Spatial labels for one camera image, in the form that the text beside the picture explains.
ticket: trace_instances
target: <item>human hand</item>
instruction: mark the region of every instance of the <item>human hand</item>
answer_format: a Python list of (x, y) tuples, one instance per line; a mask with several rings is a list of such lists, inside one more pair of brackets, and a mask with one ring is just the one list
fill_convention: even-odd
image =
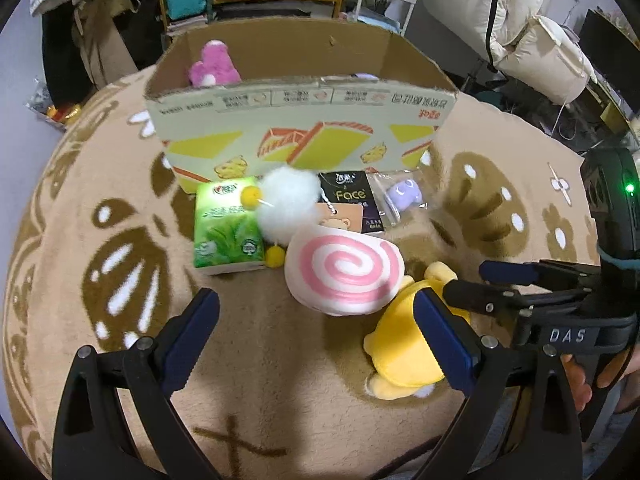
[[(613, 382), (618, 375), (620, 368), (624, 365), (626, 357), (630, 351), (633, 352), (631, 359), (629, 360), (629, 364), (626, 366), (622, 375), (620, 375), (619, 380), (622, 380), (624, 377), (640, 370), (640, 344), (637, 344), (633, 349), (626, 349), (625, 351), (620, 352), (609, 362), (609, 364), (607, 364), (607, 366), (605, 366), (604, 370), (601, 371), (600, 375), (596, 379), (596, 386), (598, 388), (607, 388)], [(569, 387), (571, 388), (571, 393), (574, 398), (575, 409), (578, 412), (581, 412), (591, 400), (593, 391), (591, 387), (586, 384), (584, 369), (575, 361), (575, 359), (573, 359), (573, 356), (571, 354), (566, 354), (563, 355), (561, 359), (562, 366), (564, 367), (564, 372), (566, 373), (567, 380), (569, 381)], [(617, 412), (624, 410), (626, 405), (629, 405), (636, 400), (635, 393), (632, 394), (632, 396), (634, 396), (633, 399), (629, 398), (628, 392), (625, 391), (625, 394), (622, 395), (620, 402), (616, 406)]]

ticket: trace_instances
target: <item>black monitor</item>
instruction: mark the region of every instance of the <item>black monitor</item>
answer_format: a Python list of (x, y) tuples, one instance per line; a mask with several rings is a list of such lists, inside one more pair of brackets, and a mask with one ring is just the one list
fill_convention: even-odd
[(633, 112), (640, 110), (640, 50), (631, 40), (590, 10), (580, 31), (580, 47)]

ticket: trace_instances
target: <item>tablecloth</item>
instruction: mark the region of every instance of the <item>tablecloth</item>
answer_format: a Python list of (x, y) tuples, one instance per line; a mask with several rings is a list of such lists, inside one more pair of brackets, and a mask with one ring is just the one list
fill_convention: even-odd
[[(98, 92), (65, 134), (24, 213), (4, 295), (4, 378), (24, 449), (50, 475), (56, 413), (74, 353), (155, 335), (201, 286), (220, 322), (185, 389), (172, 397), (228, 478), (356, 479), (441, 434), (462, 395), (364, 394), (362, 338), (372, 316), (329, 317), (289, 294), (281, 269), (217, 277), (193, 269), (193, 198), (180, 190), (143, 100), (153, 68)], [(486, 258), (595, 263), (581, 159), (491, 105), (460, 94), (421, 179), (439, 206), (387, 233), (408, 273), (434, 260), (478, 278)], [(478, 332), (491, 323), (474, 318)], [(144, 460), (158, 459), (126, 392)]]

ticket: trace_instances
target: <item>purple plush toy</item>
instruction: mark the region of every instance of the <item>purple plush toy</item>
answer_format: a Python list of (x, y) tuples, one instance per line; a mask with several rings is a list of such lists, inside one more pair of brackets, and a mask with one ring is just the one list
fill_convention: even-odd
[(222, 41), (209, 41), (202, 48), (201, 58), (189, 70), (189, 79), (194, 86), (225, 85), (241, 81)]
[(386, 190), (385, 200), (392, 208), (401, 212), (409, 209), (411, 204), (421, 204), (422, 193), (416, 181), (408, 178)]

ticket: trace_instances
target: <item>yellow pom-pom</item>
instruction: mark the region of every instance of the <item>yellow pom-pom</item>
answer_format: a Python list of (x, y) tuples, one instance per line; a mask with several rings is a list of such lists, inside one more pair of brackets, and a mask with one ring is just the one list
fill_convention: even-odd
[(279, 245), (269, 247), (264, 253), (264, 264), (270, 269), (277, 269), (284, 265), (284, 249)]
[(247, 186), (240, 193), (240, 203), (242, 207), (249, 211), (253, 211), (258, 207), (261, 198), (262, 192), (257, 186)]

